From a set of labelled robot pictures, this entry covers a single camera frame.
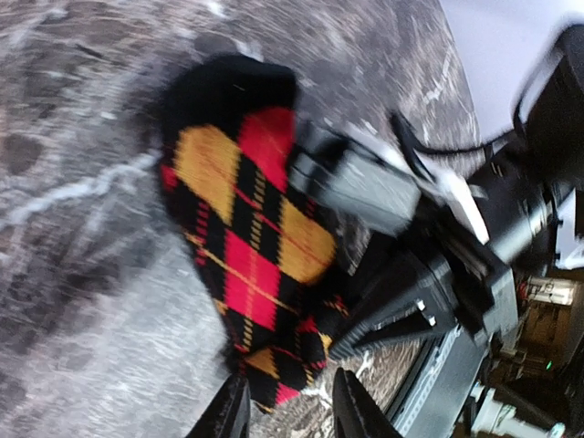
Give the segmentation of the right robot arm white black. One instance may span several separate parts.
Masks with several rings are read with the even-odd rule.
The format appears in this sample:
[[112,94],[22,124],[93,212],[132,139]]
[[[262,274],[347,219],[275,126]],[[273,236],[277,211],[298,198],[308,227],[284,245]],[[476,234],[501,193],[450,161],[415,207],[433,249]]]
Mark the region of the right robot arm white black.
[[512,264],[583,184],[582,26],[566,27],[552,52],[558,63],[506,145],[453,195],[410,189],[410,222],[378,227],[346,285],[332,359],[455,329],[480,344],[516,324]]

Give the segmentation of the argyle black red orange sock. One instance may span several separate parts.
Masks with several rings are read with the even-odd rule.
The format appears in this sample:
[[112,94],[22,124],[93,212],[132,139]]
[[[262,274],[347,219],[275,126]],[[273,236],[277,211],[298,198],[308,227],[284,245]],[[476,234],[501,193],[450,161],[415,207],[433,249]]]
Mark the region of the argyle black red orange sock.
[[349,314],[325,210],[287,179],[296,98],[290,68],[222,54],[179,76],[162,105],[168,210],[264,412],[314,383]]

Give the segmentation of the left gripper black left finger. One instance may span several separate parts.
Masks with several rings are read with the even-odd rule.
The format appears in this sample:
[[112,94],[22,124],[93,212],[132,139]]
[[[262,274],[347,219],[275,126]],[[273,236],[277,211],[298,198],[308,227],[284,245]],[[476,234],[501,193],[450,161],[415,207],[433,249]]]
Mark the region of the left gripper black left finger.
[[250,415],[247,378],[232,374],[185,438],[248,438]]

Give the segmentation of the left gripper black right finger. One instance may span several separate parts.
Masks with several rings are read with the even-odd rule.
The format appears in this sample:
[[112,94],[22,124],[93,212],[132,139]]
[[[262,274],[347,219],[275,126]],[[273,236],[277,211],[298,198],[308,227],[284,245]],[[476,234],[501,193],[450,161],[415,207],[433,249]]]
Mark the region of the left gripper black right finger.
[[336,438],[402,438],[353,371],[336,370],[332,400]]

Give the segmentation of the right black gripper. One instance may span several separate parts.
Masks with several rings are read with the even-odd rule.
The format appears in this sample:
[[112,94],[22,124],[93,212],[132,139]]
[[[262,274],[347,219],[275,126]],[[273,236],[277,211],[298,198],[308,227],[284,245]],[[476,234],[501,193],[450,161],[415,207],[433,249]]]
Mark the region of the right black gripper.
[[389,262],[358,287],[360,299],[329,349],[343,360],[461,328],[476,343],[517,323],[512,266],[558,225],[566,183],[474,184],[489,238],[482,243],[440,212],[392,241]]

